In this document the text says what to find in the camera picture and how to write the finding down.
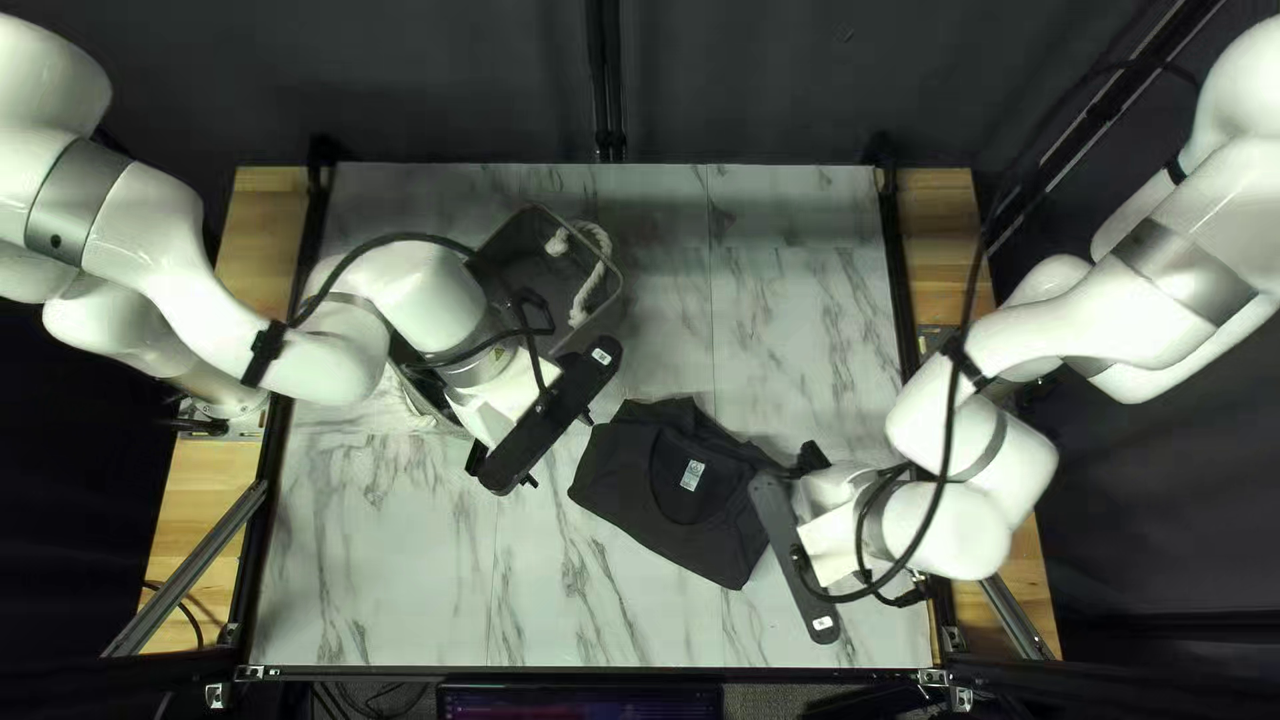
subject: black cable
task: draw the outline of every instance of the black cable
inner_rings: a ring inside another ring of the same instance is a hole
[[[1189,83],[1197,92],[1199,91],[1199,82],[1196,79],[1196,76],[1193,76],[1185,68],[1174,65],[1171,63],[1162,63],[1151,59],[1135,59],[1135,60],[1125,60],[1121,63],[1111,63],[1101,68],[1094,68],[1087,72],[1084,76],[1082,76],[1080,79],[1075,81],[1075,83],[1066,90],[1066,92],[1059,96],[1059,99],[1053,102],[1053,105],[1051,105],[1050,109],[1039,118],[1033,132],[1028,135],[1028,140],[1014,155],[1009,165],[1004,169],[1004,172],[1001,172],[1001,184],[996,191],[995,201],[991,204],[992,208],[991,214],[987,217],[987,219],[982,223],[982,227],[978,229],[978,241],[974,245],[973,260],[969,264],[969,277],[965,281],[964,306],[960,313],[960,328],[957,331],[959,346],[961,348],[964,347],[965,337],[969,333],[969,322],[973,316],[973,301],[974,296],[977,295],[978,272],[982,268],[983,254],[986,251],[987,241],[991,234],[991,224],[995,220],[995,218],[1000,214],[1000,209],[1004,206],[1006,201],[1005,196],[1006,195],[1009,195],[1010,197],[1012,196],[1011,186],[1014,178],[1016,177],[1015,170],[1018,165],[1023,161],[1023,156],[1027,155],[1032,150],[1032,147],[1036,146],[1036,142],[1044,133],[1044,129],[1048,127],[1048,124],[1052,123],[1052,120],[1059,115],[1059,113],[1061,113],[1062,108],[1070,100],[1073,100],[1080,91],[1087,88],[1093,79],[1103,74],[1115,73],[1116,70],[1143,67],[1143,65],[1167,70],[1171,76],[1176,77],[1178,79]],[[1043,196],[1043,191],[1041,191],[1036,199],[1033,199],[1024,206],[1023,213],[1025,214],[1032,208],[1034,208],[1034,202],[1037,202],[1041,196]],[[844,594],[829,594],[819,588],[814,588],[809,583],[806,574],[801,571],[799,573],[800,580],[810,594],[818,597],[819,600],[832,603],[852,602],[855,600],[861,600],[864,597],[874,596],[882,602],[888,602],[890,605],[893,605],[893,601],[890,598],[884,598],[883,594],[879,593],[879,589],[883,588],[886,584],[888,584],[888,582],[893,577],[896,577],[900,571],[902,571],[904,568],[906,568],[908,560],[911,557],[911,555],[915,553],[920,543],[924,541],[924,534],[928,530],[929,525],[933,523],[933,516],[937,514],[938,505],[942,502],[942,492],[943,489],[946,489],[946,486],[948,484],[947,471],[950,470],[951,465],[951,442],[955,429],[954,428],[955,398],[959,382],[960,382],[960,364],[952,363],[950,378],[947,380],[947,406],[943,420],[942,465],[941,465],[942,474],[938,475],[937,479],[934,480],[937,486],[933,491],[933,496],[929,498],[929,505],[924,511],[924,518],[920,521],[920,527],[915,530],[915,534],[911,537],[911,542],[908,543],[906,550],[902,551],[902,553],[897,557],[897,560],[895,560],[890,565],[888,570],[886,570],[878,579],[870,580],[869,573],[865,570],[865,566],[863,565],[861,560],[863,536],[860,527],[863,524],[865,515],[864,512],[859,512],[858,518],[859,528],[855,529],[854,551],[859,559],[859,577],[864,580],[865,585],[854,592]],[[883,489],[887,488],[890,484],[891,483],[888,480],[882,480],[881,487],[877,487],[874,492],[877,493],[883,492]],[[872,505],[872,501],[874,500],[876,500],[874,497],[869,497],[867,505],[863,506],[863,511],[868,511],[868,507]],[[800,556],[795,559],[795,564],[799,570],[805,570],[805,565],[808,562],[809,562],[808,556],[804,555],[804,550],[801,548]]]
[[[142,587],[151,592],[160,592],[160,583],[142,580]],[[196,630],[196,650],[205,650],[205,633],[200,629],[200,620],[196,620],[196,615],[180,600],[178,601],[178,610],[187,616],[187,621],[191,623],[191,629]]]
[[[173,691],[165,691],[164,697],[160,698],[160,706],[156,707],[156,714],[151,716],[151,720],[160,720],[164,717],[164,711],[169,710],[170,702],[173,702]]]
[[[901,465],[877,471],[877,478],[873,480],[876,487],[870,488],[867,500],[858,511],[858,521],[854,524],[855,538],[863,537],[863,525],[867,523],[867,516],[870,515],[872,507],[884,495],[884,491],[893,486],[893,480],[905,473],[910,465],[910,462],[902,462]],[[867,569],[867,559],[863,553],[861,542],[854,542],[854,555],[858,557],[858,578],[865,583],[870,578],[870,571]],[[925,600],[927,596],[920,588],[911,588],[897,597],[886,597],[877,589],[872,593],[872,597],[890,607],[908,607]]]
[[[1005,165],[1005,169],[1001,170],[1001,173],[1000,173],[1001,178],[1005,178],[1006,182],[1009,179],[1012,179],[1011,178],[1012,173],[1018,169],[1018,165],[1020,165],[1023,163],[1025,155],[1034,149],[1034,146],[1036,146],[1037,142],[1039,142],[1041,137],[1048,129],[1048,126],[1052,124],[1053,120],[1057,119],[1057,117],[1066,108],[1066,105],[1069,102],[1071,102],[1073,100],[1075,100],[1075,97],[1080,92],[1083,92],[1084,90],[1087,90],[1093,81],[1096,81],[1096,79],[1098,79],[1101,77],[1105,77],[1105,76],[1114,74],[1114,73],[1116,73],[1119,70],[1128,70],[1128,69],[1143,68],[1143,67],[1149,67],[1149,68],[1165,70],[1171,77],[1185,82],[1188,86],[1192,87],[1192,90],[1194,90],[1197,94],[1199,94],[1201,83],[1196,78],[1196,76],[1192,74],[1190,70],[1188,70],[1187,68],[1183,68],[1181,65],[1175,65],[1172,63],[1164,63],[1164,61],[1160,61],[1160,60],[1156,60],[1156,59],[1151,59],[1151,58],[1147,58],[1147,59],[1134,59],[1134,60],[1123,60],[1123,61],[1119,61],[1119,63],[1110,63],[1110,64],[1102,65],[1100,68],[1094,68],[1092,70],[1088,70],[1083,76],[1080,76],[1079,79],[1076,79],[1074,83],[1071,83],[1071,86],[1068,87],[1061,95],[1059,95],[1057,100],[1055,100],[1053,104],[1050,105],[1047,110],[1044,110],[1044,113],[1039,117],[1039,119],[1036,120],[1036,124],[1032,127],[1032,131],[1027,136],[1027,141],[1021,145],[1021,147],[1018,149],[1018,152],[1015,152],[1014,156],[1012,156],[1012,159],[1010,159],[1009,164]],[[1087,105],[1084,108],[1084,111],[1088,113],[1088,111],[1093,110],[1093,108],[1094,108],[1094,104],[1091,102],[1089,105]],[[1012,199],[1014,193],[1010,192],[1009,193],[1010,197],[1007,197],[1007,199],[1002,197],[1002,195],[1004,193],[997,192],[996,196],[993,197],[993,200],[991,202],[991,217],[989,217],[989,220],[995,220],[996,217],[998,217],[998,215],[1002,214],[1001,213],[1002,206],[1005,205],[1006,200],[1011,200]],[[1039,200],[1043,196],[1044,196],[1043,192],[1038,192],[1036,197],[1033,197],[1032,200],[1028,200],[1027,204],[1023,206],[1021,213],[1024,215],[1027,213],[1029,213],[1034,208],[1034,204],[1039,202]]]
[[[442,237],[438,234],[411,232],[411,231],[380,234],[372,240],[360,243],[351,252],[344,255],[343,259],[339,260],[337,265],[334,265],[333,270],[329,272],[329,277],[325,278],[324,283],[321,283],[320,286],[320,290],[315,293],[315,296],[311,297],[306,307],[303,307],[301,313],[298,313],[292,320],[289,320],[288,325],[293,329],[297,329],[300,325],[302,325],[302,323],[307,322],[307,319],[311,318],[311,315],[316,311],[316,307],[319,307],[320,304],[324,302],[324,299],[329,296],[329,292],[333,290],[333,286],[338,282],[338,278],[342,277],[342,273],[344,273],[347,268],[349,268],[352,263],[358,260],[362,255],[365,255],[371,250],[383,247],[384,245],[390,245],[393,242],[404,242],[404,241],[438,245],[447,250],[452,250],[468,260],[475,260],[479,264],[485,264],[485,260],[475,250],[471,250],[470,247],[462,245],[456,240],[449,240],[447,237]],[[532,372],[534,372],[534,382],[538,384],[538,396],[539,398],[541,398],[543,396],[547,395],[547,383],[543,380],[543,368],[541,364],[538,361],[538,343],[534,341],[535,333],[529,327],[529,320],[525,318],[525,311],[516,301],[516,293],[507,283],[507,279],[502,275],[502,273],[497,270],[493,272],[493,277],[498,282],[498,286],[502,288],[502,292],[506,293],[507,296],[508,310],[511,310],[511,314],[516,319],[516,324],[521,331],[520,334],[525,336],[525,345],[529,348],[529,360],[530,364],[532,365]]]
[[[347,711],[342,708],[342,702],[338,701],[337,697],[334,697],[333,689],[329,685],[324,684],[324,683],[316,683],[316,685],[319,685],[320,689],[329,697],[329,703],[333,703],[333,707],[332,708],[330,707],[325,707],[325,711],[328,711],[334,717],[337,717],[340,714],[342,715],[342,720],[351,720],[351,715],[347,715]]]
[[[973,316],[973,299],[978,288],[978,270],[982,268],[984,237],[986,237],[986,231],[979,229],[978,242],[974,245],[973,261],[969,265],[969,278],[965,281],[964,309],[960,313],[960,329],[957,331],[961,347],[964,347],[964,338],[969,332],[969,319]],[[852,602],[855,600],[870,597],[872,593],[887,585],[890,580],[897,577],[897,574],[902,571],[904,568],[906,568],[908,561],[911,559],[913,555],[915,555],[915,551],[920,547],[920,543],[924,542],[924,533],[925,530],[929,529],[929,525],[933,523],[933,516],[937,515],[938,512],[938,505],[942,503],[942,491],[945,491],[948,484],[946,480],[947,480],[947,471],[951,468],[951,441],[955,425],[956,388],[959,384],[960,384],[960,364],[952,363],[950,379],[947,382],[947,409],[942,424],[943,427],[942,464],[941,464],[942,473],[937,478],[933,489],[933,496],[929,498],[929,506],[924,510],[924,518],[920,520],[920,527],[916,528],[915,536],[911,537],[911,542],[908,543],[906,548],[901,552],[901,555],[899,555],[897,560],[895,560],[888,566],[888,569],[884,570],[883,574],[881,574],[879,578],[870,580],[865,587],[859,588],[854,592],[847,592],[842,594],[826,593],[809,584],[809,578],[804,571],[799,573],[800,582],[804,584],[805,589],[809,591],[810,594],[813,594],[818,600],[823,600],[831,603]],[[861,536],[854,538],[855,552],[861,541],[863,541]],[[801,556],[796,560],[796,564],[803,565],[806,562],[808,557],[803,555],[801,550]],[[797,569],[805,570],[806,568],[801,566]]]
[[[492,334],[492,336],[486,337],[485,340],[480,341],[479,343],[476,343],[476,345],[474,345],[474,346],[471,346],[471,347],[468,347],[466,350],[461,350],[458,352],[454,352],[453,355],[445,355],[444,357],[431,357],[430,360],[424,359],[424,360],[421,360],[419,363],[408,363],[404,366],[407,369],[410,369],[410,370],[434,370],[436,368],[447,368],[449,365],[457,365],[458,363],[462,363],[463,360],[470,360],[471,357],[475,357],[476,355],[480,355],[485,350],[489,350],[490,347],[498,345],[499,342],[502,342],[502,341],[504,341],[507,338],[518,337],[518,336],[522,336],[522,334],[549,336],[549,334],[552,334],[554,332],[556,331],[552,329],[552,328],[534,328],[534,329],[529,331],[529,333],[525,333],[525,331],[518,329],[518,328],[517,329],[511,329],[511,331],[503,331],[500,333],[495,333],[495,334]]]
[[[407,705],[393,712],[385,712],[378,710],[371,705],[374,700],[378,700],[388,693],[396,692],[403,687],[404,683],[388,683],[376,693],[366,698],[365,702],[362,703],[365,706],[365,710],[361,710],[360,706],[356,703],[356,698],[351,696],[351,692],[342,683],[337,684],[338,694],[342,697],[343,703],[347,705],[347,707],[349,707],[351,710],[356,711],[357,715],[367,717],[369,720],[394,720],[396,717],[402,717],[407,715],[408,711],[417,707],[419,702],[422,702],[422,698],[426,697],[426,691],[431,688],[431,685],[422,683],[422,687],[419,689],[417,694],[413,696],[413,700],[411,700]]]

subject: white rope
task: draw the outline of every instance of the white rope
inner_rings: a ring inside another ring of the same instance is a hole
[[[600,255],[604,258],[613,256],[613,242],[609,240],[609,233],[604,232],[604,228],[590,222],[590,220],[570,220],[573,229],[590,233],[595,237],[595,242],[599,246]],[[550,240],[547,241],[547,254],[552,258],[559,258],[561,255],[568,252],[568,228],[559,228],[552,234]],[[589,316],[586,313],[586,299],[590,297],[595,287],[600,284],[604,279],[604,263],[596,260],[595,268],[591,269],[591,274],[588,275],[586,282],[579,288],[577,295],[573,296],[573,305],[568,310],[568,327],[579,328],[586,322]]]

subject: shirt tag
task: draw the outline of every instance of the shirt tag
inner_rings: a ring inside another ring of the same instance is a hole
[[[687,489],[689,492],[698,489],[698,482],[703,479],[703,470],[705,469],[705,462],[690,460],[689,465],[685,465],[685,475],[680,478],[680,487]]]

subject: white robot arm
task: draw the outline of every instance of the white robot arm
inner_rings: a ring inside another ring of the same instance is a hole
[[[954,364],[963,368],[946,473],[952,484],[910,566],[968,580],[992,575],[1057,466],[1052,443],[979,395],[988,382],[1027,382],[1066,361],[1117,401],[1143,402],[1280,307],[1277,78],[1280,18],[1249,29],[1215,64],[1179,155],[1187,173],[1180,184],[1157,173],[1100,229],[1094,265],[1046,259],[1005,305],[970,327],[963,350],[934,355],[906,383],[886,432],[906,459],[938,473],[947,384]],[[856,569],[854,516],[872,484],[859,484],[852,470],[837,466],[804,480],[804,497],[827,498],[800,527],[823,584]],[[933,491],[932,483],[906,482],[882,493],[867,514],[867,555],[901,556]]]
[[[393,242],[346,268],[301,327],[283,329],[279,354],[244,387],[255,345],[282,328],[214,277],[191,188],[84,140],[110,101],[102,69],[56,35],[3,14],[0,68],[0,296],[45,302],[54,337],[234,416],[256,409],[266,389],[324,405],[367,397],[390,328],[419,352],[445,356],[492,333],[494,309],[462,258]],[[311,292],[337,261],[316,268]],[[536,363],[545,382],[559,374]],[[439,373],[460,420],[490,448],[539,391],[516,342]]]

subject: white marble table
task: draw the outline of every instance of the white marble table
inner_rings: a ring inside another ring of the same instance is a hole
[[[393,229],[476,246],[529,201],[604,225],[631,284],[598,421],[623,398],[690,395],[780,460],[810,438],[833,460],[892,457],[897,352],[869,168],[347,164],[321,255]],[[495,497],[462,470],[470,443],[415,416],[390,372],[358,406],[298,402],[252,662],[931,664],[923,605],[842,606],[844,637],[818,646],[772,552],[728,591],[582,510],[566,491],[588,437],[575,424],[534,469],[541,487]]]

